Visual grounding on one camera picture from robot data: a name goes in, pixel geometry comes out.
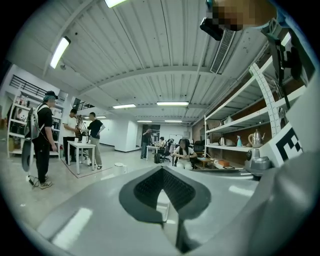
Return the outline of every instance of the blue spray bottle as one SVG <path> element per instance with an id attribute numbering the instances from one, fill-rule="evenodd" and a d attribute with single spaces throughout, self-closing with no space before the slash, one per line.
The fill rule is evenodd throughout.
<path id="1" fill-rule="evenodd" d="M 237 147 L 242 147 L 241 137 L 240 137 L 239 135 L 237 135 L 236 137 L 237 137 L 237 143 L 236 143 L 236 146 L 237 146 Z"/>

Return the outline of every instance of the air conditioning duct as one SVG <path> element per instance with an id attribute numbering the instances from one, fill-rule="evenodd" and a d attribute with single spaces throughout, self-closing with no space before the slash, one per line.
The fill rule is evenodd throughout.
<path id="1" fill-rule="evenodd" d="M 235 34 L 236 34 L 235 31 L 231 31 L 229 29 L 224 30 L 222 39 L 221 39 L 219 47 L 218 47 L 218 50 L 216 52 L 212 66 L 210 68 L 210 72 L 215 73 L 215 74 L 217 74 L 219 72 L 219 69 L 221 68 L 221 66 L 227 56 L 229 48 L 233 42 Z"/>

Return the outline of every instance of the black cap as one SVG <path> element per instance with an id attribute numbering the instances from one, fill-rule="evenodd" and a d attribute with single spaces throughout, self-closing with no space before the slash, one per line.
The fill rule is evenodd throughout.
<path id="1" fill-rule="evenodd" d="M 50 96 L 54 96 L 55 99 L 58 99 L 58 96 L 55 94 L 55 92 L 53 90 L 49 90 L 45 93 L 45 95 L 50 95 Z"/>

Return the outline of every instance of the sneaker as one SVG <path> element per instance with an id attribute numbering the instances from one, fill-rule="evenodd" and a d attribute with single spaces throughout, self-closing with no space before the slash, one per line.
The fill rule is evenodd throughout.
<path id="1" fill-rule="evenodd" d="M 42 189 L 42 190 L 44 190 L 44 189 L 46 189 L 46 188 L 49 188 L 49 187 L 51 187 L 53 184 L 52 184 L 52 182 L 51 181 L 46 181 L 46 182 L 44 182 L 44 183 L 40 183 L 40 189 Z"/>

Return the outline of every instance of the floor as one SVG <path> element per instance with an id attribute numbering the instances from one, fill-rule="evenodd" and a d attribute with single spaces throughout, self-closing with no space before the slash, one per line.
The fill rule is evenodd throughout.
<path id="1" fill-rule="evenodd" d="M 128 172 L 157 165 L 153 162 L 153 157 L 150 157 L 151 152 L 149 152 L 149 161 L 146 161 L 146 159 L 140 159 L 140 150 L 122 153 L 114 151 L 113 147 L 101 145 L 102 164 L 105 163 L 105 165 L 112 166 L 110 169 L 77 178 L 70 172 L 62 160 L 59 160 L 57 157 L 51 157 L 48 176 L 49 180 L 53 182 L 53 186 L 41 190 L 39 187 L 32 187 L 26 181 L 27 174 L 22 169 L 21 157 L 13 156 L 8 159 L 6 149 L 6 142 L 1 141 L 0 180 L 3 184 L 2 188 L 4 192 L 2 194 L 6 195 L 7 201 L 16 217 L 34 229 L 39 226 L 51 210 L 86 186 L 101 179 L 119 175 L 121 167 L 114 166 L 114 163 L 127 165 Z M 30 169 L 30 174 L 37 176 L 35 165 L 32 165 Z M 172 208 L 169 214 L 174 215 L 174 209 Z"/>

